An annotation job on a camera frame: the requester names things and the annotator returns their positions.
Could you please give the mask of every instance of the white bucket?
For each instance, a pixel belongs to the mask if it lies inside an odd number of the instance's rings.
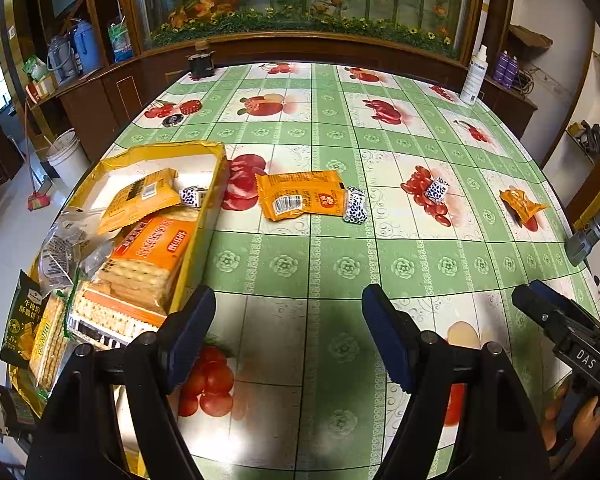
[[[84,154],[73,128],[65,131],[54,141],[46,152],[46,160],[69,188],[73,188],[78,183],[90,166],[89,159]]]

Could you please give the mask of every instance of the broom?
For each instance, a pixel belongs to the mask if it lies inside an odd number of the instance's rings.
[[[29,102],[25,100],[24,103],[24,145],[27,149],[27,167],[29,168],[29,177],[31,179],[31,188],[33,193],[27,198],[27,209],[33,211],[34,209],[40,209],[48,206],[51,203],[51,199],[45,194],[36,191],[36,185],[33,183],[33,170],[31,169],[31,158],[29,156],[29,136],[27,135],[27,110],[29,109]]]

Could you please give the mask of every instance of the round black object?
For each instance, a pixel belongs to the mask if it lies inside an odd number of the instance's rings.
[[[176,124],[180,124],[183,119],[183,114],[173,114],[164,118],[162,126],[175,126]]]

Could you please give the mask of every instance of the small orange candy wrapper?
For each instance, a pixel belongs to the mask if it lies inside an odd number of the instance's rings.
[[[521,189],[510,188],[506,191],[501,191],[500,198],[518,213],[523,224],[529,222],[536,213],[547,208],[544,204],[531,202]]]
[[[342,216],[346,188],[337,171],[256,175],[264,216],[273,221],[302,213]]]
[[[173,189],[177,176],[177,171],[164,168],[121,189],[100,219],[98,234],[135,224],[155,211],[179,204],[180,194]]]

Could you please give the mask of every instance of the bottle cap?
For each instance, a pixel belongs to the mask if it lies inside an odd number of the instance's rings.
[[[481,45],[476,57],[481,61],[487,61],[487,46]]]

